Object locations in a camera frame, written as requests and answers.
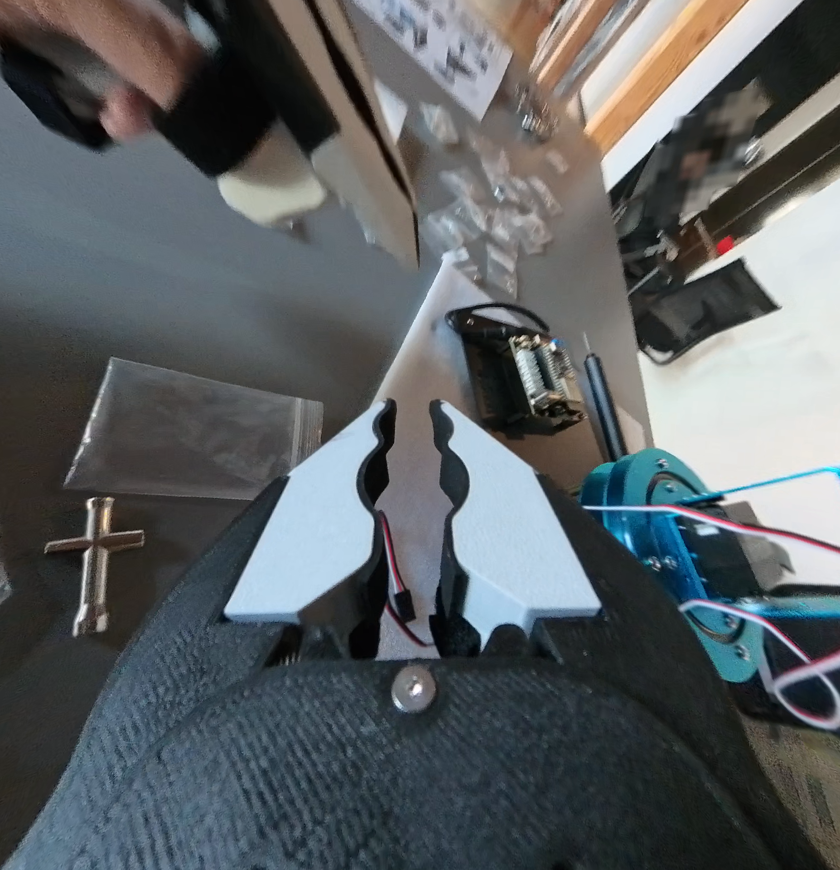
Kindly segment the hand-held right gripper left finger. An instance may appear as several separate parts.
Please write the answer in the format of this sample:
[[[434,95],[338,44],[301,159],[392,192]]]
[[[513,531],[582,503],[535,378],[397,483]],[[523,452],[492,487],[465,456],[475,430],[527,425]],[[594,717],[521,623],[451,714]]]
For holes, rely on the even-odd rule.
[[[395,401],[377,401],[290,472],[223,608],[227,620],[378,637],[388,576],[376,507],[395,428]]]

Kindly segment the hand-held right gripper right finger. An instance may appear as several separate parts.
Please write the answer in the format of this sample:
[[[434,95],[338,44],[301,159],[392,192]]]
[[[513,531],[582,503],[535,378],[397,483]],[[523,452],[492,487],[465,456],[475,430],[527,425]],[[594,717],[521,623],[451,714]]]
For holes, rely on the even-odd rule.
[[[450,502],[430,629],[437,649],[530,637],[545,619],[591,619],[601,601],[538,473],[451,403],[430,403]]]

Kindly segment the blue toy robot arm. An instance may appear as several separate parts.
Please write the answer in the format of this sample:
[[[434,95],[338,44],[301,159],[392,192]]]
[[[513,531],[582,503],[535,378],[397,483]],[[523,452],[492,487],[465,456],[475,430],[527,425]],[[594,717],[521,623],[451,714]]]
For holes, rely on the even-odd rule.
[[[462,342],[481,422],[507,436],[543,434],[517,405],[519,386],[505,357],[515,334],[550,334],[538,316],[513,304],[448,311]],[[735,494],[830,476],[840,465],[711,490],[668,451],[630,451],[585,478],[578,501],[657,578],[744,712],[840,731],[840,586],[797,591],[785,545],[840,557],[840,545],[767,527]]]

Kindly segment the black electric screwdriver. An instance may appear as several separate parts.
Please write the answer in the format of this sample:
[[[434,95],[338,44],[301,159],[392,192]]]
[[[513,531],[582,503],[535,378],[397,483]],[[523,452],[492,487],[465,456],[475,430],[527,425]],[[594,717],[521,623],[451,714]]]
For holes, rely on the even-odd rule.
[[[630,451],[624,437],[618,409],[610,390],[609,382],[600,356],[592,350],[588,334],[582,334],[586,356],[584,371],[589,385],[589,393],[599,418],[600,432],[604,448],[611,462],[618,462]]]

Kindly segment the person's left hand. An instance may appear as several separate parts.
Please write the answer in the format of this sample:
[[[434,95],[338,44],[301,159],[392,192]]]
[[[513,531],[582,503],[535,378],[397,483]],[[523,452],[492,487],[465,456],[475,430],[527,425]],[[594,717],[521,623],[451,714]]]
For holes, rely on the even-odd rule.
[[[154,107],[169,111],[206,51],[159,2],[0,1],[0,38],[59,34],[85,45],[117,76],[100,121],[113,139],[151,129]]]

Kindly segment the open cardboard box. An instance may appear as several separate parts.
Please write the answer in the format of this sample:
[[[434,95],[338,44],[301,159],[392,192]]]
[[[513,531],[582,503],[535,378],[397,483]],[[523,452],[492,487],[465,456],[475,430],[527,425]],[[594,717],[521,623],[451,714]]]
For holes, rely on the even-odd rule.
[[[269,1],[336,131],[311,165],[404,268],[419,268],[415,193],[349,16],[339,1]]]

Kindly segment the empty clear zip bag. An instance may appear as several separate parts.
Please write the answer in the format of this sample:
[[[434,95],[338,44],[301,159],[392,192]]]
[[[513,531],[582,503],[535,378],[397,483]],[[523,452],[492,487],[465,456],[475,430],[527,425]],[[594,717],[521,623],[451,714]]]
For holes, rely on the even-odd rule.
[[[317,451],[323,403],[110,358],[63,486],[251,501]]]

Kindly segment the robot control circuit board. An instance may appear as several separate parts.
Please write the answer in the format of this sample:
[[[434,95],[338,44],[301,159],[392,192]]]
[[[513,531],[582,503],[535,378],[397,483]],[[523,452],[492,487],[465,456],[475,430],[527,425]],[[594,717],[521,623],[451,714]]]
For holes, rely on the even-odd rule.
[[[516,371],[517,406],[541,431],[566,429],[586,419],[578,378],[565,346],[540,332],[508,338],[505,354]]]

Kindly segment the metal cross wrench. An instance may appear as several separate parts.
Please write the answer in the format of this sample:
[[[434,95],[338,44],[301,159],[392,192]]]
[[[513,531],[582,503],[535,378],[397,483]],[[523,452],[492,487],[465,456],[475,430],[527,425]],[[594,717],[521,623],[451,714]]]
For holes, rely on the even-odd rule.
[[[115,531],[112,528],[115,499],[96,496],[86,501],[84,534],[48,541],[43,554],[80,554],[79,603],[73,620],[73,638],[105,633],[110,623],[108,583],[110,557],[121,551],[141,549],[143,530]]]

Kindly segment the white foam mat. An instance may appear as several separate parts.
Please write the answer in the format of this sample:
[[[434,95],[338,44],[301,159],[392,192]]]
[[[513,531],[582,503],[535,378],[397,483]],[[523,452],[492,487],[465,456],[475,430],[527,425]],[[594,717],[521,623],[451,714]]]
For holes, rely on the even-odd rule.
[[[377,398],[397,404],[396,440],[389,456],[391,484],[381,499],[390,520],[402,576],[417,611],[415,629],[428,633],[434,610],[441,544],[449,501],[438,484],[429,404],[449,401],[473,413],[463,351],[445,312],[488,297],[450,266],[436,277]],[[840,739],[739,715],[740,730],[812,843],[840,868]]]

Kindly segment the group of small parts bags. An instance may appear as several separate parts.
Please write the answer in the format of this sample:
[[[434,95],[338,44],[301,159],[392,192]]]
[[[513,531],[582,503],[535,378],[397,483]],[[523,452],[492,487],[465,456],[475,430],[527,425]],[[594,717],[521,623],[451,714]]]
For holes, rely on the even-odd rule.
[[[565,213],[562,200],[543,176],[517,175],[509,151],[479,130],[469,126],[458,132],[444,106],[421,103],[420,112],[439,145],[465,146],[478,165],[439,172],[451,201],[423,219],[423,239],[474,284],[517,299],[519,257],[548,250],[552,223]]]

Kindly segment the printed instruction sheet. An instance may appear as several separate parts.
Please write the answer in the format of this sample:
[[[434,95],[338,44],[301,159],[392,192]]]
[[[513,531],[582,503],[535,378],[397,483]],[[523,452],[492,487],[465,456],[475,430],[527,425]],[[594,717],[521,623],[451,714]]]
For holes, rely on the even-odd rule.
[[[512,62],[512,48],[457,1],[355,1],[469,115],[481,122]]]

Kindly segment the wooden pillar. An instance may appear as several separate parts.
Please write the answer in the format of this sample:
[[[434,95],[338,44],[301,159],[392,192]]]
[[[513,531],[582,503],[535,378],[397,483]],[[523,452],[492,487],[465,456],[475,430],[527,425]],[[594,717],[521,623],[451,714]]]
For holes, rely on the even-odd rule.
[[[606,156],[707,45],[739,14],[745,1],[691,1],[632,67],[584,126]]]

